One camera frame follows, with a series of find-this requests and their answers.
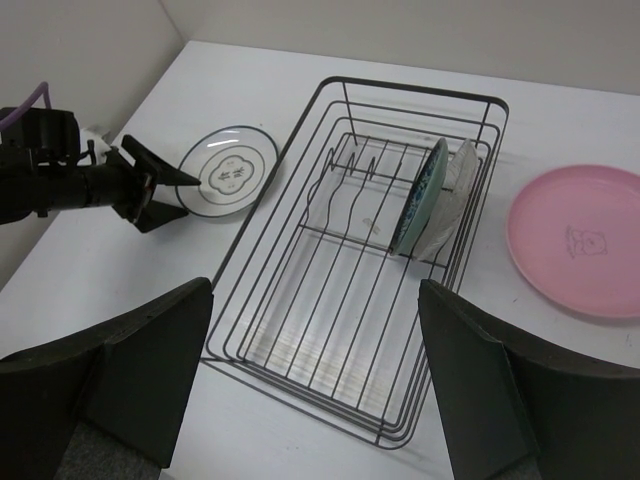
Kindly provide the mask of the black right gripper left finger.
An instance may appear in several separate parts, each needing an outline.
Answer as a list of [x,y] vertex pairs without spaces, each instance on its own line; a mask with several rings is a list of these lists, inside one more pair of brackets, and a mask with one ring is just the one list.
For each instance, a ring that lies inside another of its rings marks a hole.
[[1,360],[4,479],[157,479],[171,464],[209,329],[197,277]]

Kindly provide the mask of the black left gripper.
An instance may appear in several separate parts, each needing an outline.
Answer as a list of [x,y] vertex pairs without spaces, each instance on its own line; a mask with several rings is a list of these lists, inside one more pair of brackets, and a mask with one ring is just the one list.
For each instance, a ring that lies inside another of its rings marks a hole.
[[90,165],[78,166],[82,190],[74,195],[74,207],[110,206],[141,233],[186,217],[184,208],[151,200],[153,179],[165,186],[200,186],[201,181],[165,162],[132,135],[124,135],[121,146],[133,164],[116,147],[107,152],[103,164],[97,163],[92,147],[80,153],[79,159],[89,158]]

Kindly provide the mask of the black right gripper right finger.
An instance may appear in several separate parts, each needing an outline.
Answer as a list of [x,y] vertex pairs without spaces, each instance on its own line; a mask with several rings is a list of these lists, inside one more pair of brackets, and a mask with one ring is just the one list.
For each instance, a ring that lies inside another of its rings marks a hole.
[[638,478],[638,369],[544,340],[434,280],[418,305],[455,478]]

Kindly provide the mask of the white plate dark rim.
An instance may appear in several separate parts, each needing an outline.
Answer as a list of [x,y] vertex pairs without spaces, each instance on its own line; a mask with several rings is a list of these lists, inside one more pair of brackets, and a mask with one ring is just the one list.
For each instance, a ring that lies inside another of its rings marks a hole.
[[198,179],[177,186],[179,204],[194,216],[222,218],[251,206],[278,160],[279,150],[265,131],[249,125],[216,130],[193,145],[179,170]]

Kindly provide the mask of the pink plastic plate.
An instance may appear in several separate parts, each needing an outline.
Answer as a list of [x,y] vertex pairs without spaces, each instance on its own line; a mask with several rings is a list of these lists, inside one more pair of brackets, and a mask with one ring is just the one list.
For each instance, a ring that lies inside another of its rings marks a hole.
[[639,315],[639,177],[603,165],[550,170],[506,217],[513,263],[539,293],[583,315]]

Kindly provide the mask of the clear glass plate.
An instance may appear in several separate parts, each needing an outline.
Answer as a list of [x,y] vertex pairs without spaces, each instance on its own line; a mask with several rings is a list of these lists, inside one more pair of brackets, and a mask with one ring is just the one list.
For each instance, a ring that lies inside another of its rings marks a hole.
[[444,187],[413,250],[414,260],[434,259],[449,240],[466,208],[478,167],[474,142],[466,139],[448,163]]

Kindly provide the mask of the blue patterned small plate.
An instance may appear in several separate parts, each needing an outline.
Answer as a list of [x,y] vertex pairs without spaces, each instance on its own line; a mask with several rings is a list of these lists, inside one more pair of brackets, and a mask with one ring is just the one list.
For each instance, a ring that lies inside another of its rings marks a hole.
[[448,143],[441,137],[413,182],[397,222],[389,252],[408,256],[426,227],[446,176]]

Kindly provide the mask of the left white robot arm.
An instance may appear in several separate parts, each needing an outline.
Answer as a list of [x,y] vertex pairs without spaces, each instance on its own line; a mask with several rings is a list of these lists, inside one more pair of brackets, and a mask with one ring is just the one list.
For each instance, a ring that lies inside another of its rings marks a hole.
[[153,199],[161,186],[198,186],[200,180],[165,162],[131,135],[99,162],[94,143],[80,146],[70,111],[30,108],[1,130],[1,223],[37,214],[111,207],[141,233],[188,211]]

